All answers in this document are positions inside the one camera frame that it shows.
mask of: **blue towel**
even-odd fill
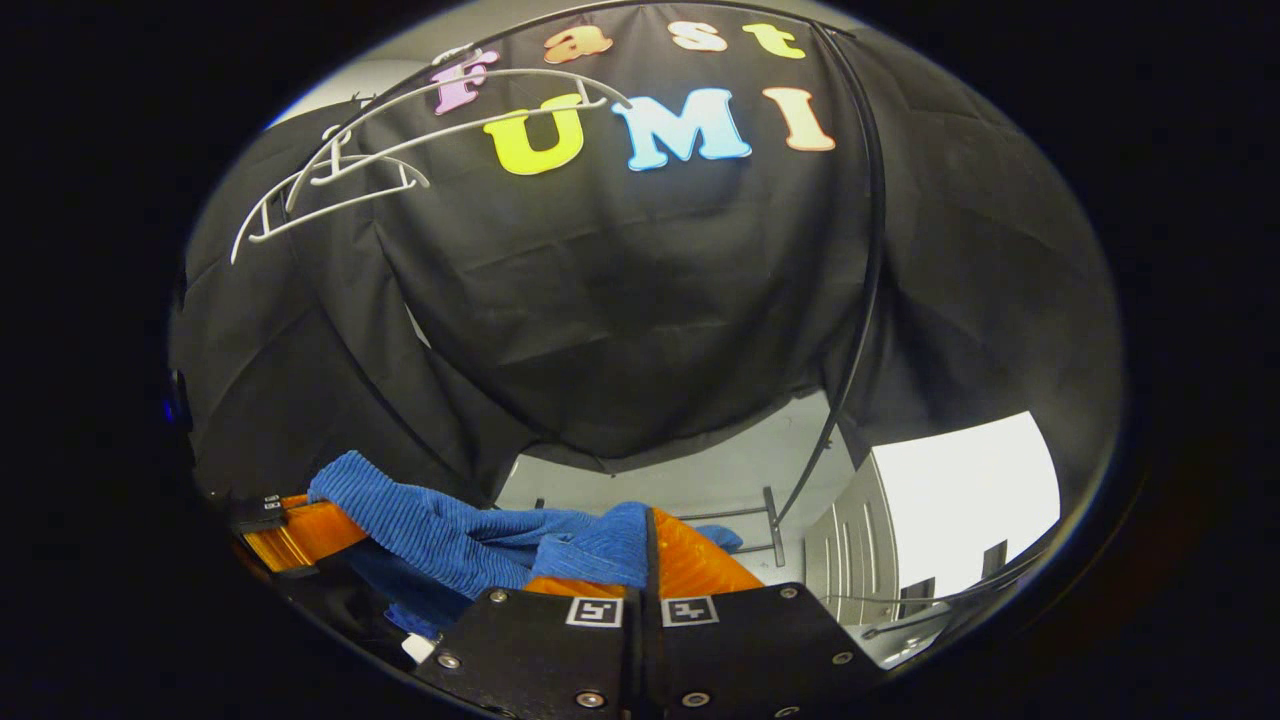
[[[325,466],[307,496],[335,503],[380,546],[358,543],[344,557],[396,602],[388,620],[429,638],[490,587],[518,589],[545,575],[643,588],[649,574],[648,507],[639,502],[600,518],[576,510],[477,510],[396,483],[357,451]],[[728,551],[742,544],[727,528],[698,530]]]

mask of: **black curved pole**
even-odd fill
[[[854,96],[854,106],[858,109],[858,118],[863,123],[863,142],[867,145],[867,174],[868,182],[870,183],[872,202],[867,273],[863,277],[867,302],[863,304],[863,311],[858,319],[855,329],[856,334],[854,336],[854,345],[849,355],[849,372],[845,373],[844,382],[840,384],[840,393],[836,401],[831,404],[831,413],[827,415],[827,421],[822,425],[822,434],[818,436],[818,442],[813,446],[813,452],[809,455],[809,462],[805,465],[804,473],[800,474],[800,482],[796,483],[796,487],[791,491],[791,496],[787,497],[786,505],[782,506],[782,511],[778,512],[774,519],[774,527],[782,524],[782,519],[787,515],[787,511],[791,510],[791,505],[795,503],[796,497],[800,496],[800,491],[804,489],[805,483],[809,482],[809,475],[813,474],[813,469],[818,465],[818,459],[822,457],[822,451],[827,446],[831,430],[836,427],[836,416],[840,413],[840,409],[845,406],[845,400],[849,397],[850,388],[854,387],[854,377],[858,374],[858,364],[863,357],[863,348],[867,347],[867,336],[869,334],[872,318],[876,313],[876,299],[879,295],[881,268],[884,264],[884,158],[881,155],[879,131],[876,128],[876,115],[872,113],[870,101],[867,99],[867,91],[863,87],[861,81],[858,78],[858,73],[854,70],[852,64],[850,64],[849,58],[845,58],[844,53],[836,47],[836,44],[828,35],[835,33],[836,31],[828,29],[814,22],[810,22],[810,26],[814,32],[822,37],[823,46],[827,51],[835,55],[840,61],[845,76],[845,85]]]

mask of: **screw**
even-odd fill
[[[577,693],[577,703],[582,707],[600,707],[604,705],[604,696],[600,693],[593,693],[590,691],[585,693]]]

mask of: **small label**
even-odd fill
[[[719,623],[710,596],[671,597],[662,601],[662,626],[709,625]]]
[[[575,597],[573,605],[568,609],[566,625],[581,625],[584,628],[621,628],[622,626],[622,600]]]

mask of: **colorful foam letter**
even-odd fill
[[[703,135],[698,154],[708,160],[746,158],[751,146],[742,142],[728,111],[733,95],[719,87],[703,87],[689,94],[685,108],[677,118],[653,97],[630,97],[627,110],[614,102],[611,108],[627,122],[635,156],[627,160],[632,170],[652,170],[667,164],[667,154],[658,150],[654,140],[662,140],[684,161],[694,155],[694,141]]]
[[[792,58],[799,60],[804,58],[804,50],[799,47],[791,47],[787,45],[788,40],[795,40],[796,36],[790,32],[782,32],[781,29],[768,24],[756,23],[754,26],[742,26],[742,29],[750,32],[760,41],[760,47],[764,47],[769,53],[778,55],[780,58]]]
[[[836,146],[836,141],[822,132],[818,118],[809,106],[809,101],[813,100],[809,91],[799,87],[765,87],[762,95],[777,102],[782,110],[782,119],[787,122],[787,129],[791,132],[787,136],[788,147],[814,152]]]
[[[548,47],[543,60],[558,65],[582,55],[604,53],[613,47],[613,41],[595,26],[579,26],[550,36],[543,47]]]
[[[677,20],[667,26],[667,29],[671,31],[671,40],[685,50],[723,53],[728,47],[719,31],[707,23]]]
[[[576,92],[552,97],[541,104],[544,110],[552,108],[572,108],[582,101]],[[524,113],[525,110],[512,110]],[[582,151],[582,123],[577,110],[558,110],[550,114],[556,119],[556,132],[559,140],[548,150],[534,150],[529,146],[529,132],[525,129],[527,115],[506,118],[485,123],[484,131],[493,136],[493,146],[498,151],[498,161],[508,173],[517,176],[536,176],[564,165]]]
[[[479,58],[472,58],[470,60],[463,60],[452,68],[447,68],[431,76],[435,82],[444,82],[447,79],[454,79],[460,77],[470,77],[471,79],[465,79],[462,82],[454,82],[451,85],[440,86],[440,104],[435,106],[435,114],[443,115],[449,110],[453,110],[461,105],[466,105],[475,100],[479,94],[468,85],[484,85],[485,65],[489,63],[498,61],[498,53],[489,50],[481,54]]]

